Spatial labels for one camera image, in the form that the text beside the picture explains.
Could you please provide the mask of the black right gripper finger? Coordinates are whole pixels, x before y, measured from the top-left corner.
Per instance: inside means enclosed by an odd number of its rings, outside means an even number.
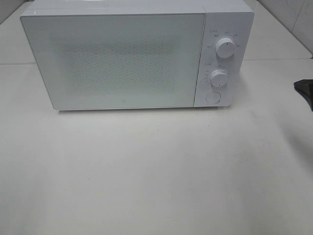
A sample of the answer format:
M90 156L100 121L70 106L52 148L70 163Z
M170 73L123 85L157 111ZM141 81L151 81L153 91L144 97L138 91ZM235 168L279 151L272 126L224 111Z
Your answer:
M294 89L307 101L310 109L313 110L313 80L303 79L294 82Z

